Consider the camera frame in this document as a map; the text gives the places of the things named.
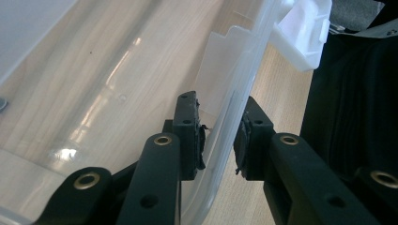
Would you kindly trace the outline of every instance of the transparent plastic container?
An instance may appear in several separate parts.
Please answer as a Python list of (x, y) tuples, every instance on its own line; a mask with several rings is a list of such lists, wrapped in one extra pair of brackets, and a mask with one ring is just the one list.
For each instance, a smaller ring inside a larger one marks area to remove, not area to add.
[(0, 223), (29, 223), (71, 173), (116, 173), (195, 90), (210, 131), (182, 223), (217, 194), (279, 0), (0, 3)]

